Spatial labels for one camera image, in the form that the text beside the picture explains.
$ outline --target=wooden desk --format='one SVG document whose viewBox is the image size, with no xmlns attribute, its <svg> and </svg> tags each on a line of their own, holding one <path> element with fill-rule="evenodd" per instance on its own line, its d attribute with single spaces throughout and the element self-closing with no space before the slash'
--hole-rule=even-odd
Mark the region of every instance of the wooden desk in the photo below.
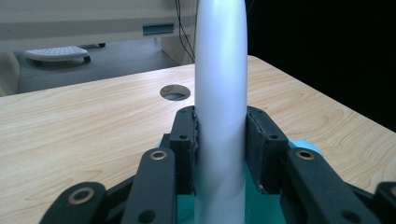
<svg viewBox="0 0 396 224">
<path fill-rule="evenodd" d="M 248 104 L 319 147 L 346 182 L 373 192 L 396 180 L 396 133 L 257 58 L 248 58 L 248 72 Z M 176 112 L 194 104 L 193 83 L 186 65 L 0 98 L 0 222 L 37 223 L 68 187 L 110 188 L 135 174 Z M 163 99 L 168 84 L 191 97 Z"/>
</svg>

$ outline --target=white tube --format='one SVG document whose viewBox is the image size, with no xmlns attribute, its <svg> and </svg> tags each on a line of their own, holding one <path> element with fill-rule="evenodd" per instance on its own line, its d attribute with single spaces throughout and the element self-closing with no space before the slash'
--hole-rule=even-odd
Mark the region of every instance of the white tube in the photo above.
<svg viewBox="0 0 396 224">
<path fill-rule="evenodd" d="M 247 24 L 244 0 L 201 0 L 195 48 L 199 121 L 196 224 L 245 222 Z"/>
</svg>

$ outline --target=wooden table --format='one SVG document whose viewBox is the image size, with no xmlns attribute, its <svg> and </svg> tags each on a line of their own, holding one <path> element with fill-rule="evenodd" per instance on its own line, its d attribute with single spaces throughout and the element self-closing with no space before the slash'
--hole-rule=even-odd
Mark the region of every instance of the wooden table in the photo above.
<svg viewBox="0 0 396 224">
<path fill-rule="evenodd" d="M 169 84 L 191 97 L 163 99 Z M 0 98 L 0 222 L 37 223 L 63 190 L 83 181 L 110 188 L 135 174 L 193 93 L 186 65 Z M 346 182 L 374 192 L 396 180 L 396 133 L 254 57 L 248 104 L 320 148 Z"/>
</svg>

